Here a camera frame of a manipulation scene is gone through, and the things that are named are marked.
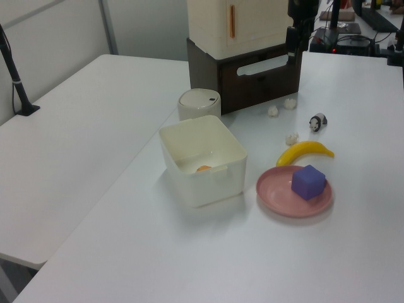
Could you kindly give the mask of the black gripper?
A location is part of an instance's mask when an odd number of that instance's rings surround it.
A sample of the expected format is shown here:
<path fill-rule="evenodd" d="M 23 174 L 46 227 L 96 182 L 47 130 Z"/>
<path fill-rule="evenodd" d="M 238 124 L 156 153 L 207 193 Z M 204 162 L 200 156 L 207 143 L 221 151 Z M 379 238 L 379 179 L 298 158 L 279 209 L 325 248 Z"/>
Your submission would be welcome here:
<path fill-rule="evenodd" d="M 289 57 L 295 57 L 299 45 L 300 51 L 306 51 L 309 47 L 309 39 L 312 33 L 312 19 L 318 13 L 318 0 L 288 0 L 288 15 L 292 19 L 302 20 L 298 30 L 295 27 L 287 28 L 285 45 Z"/>

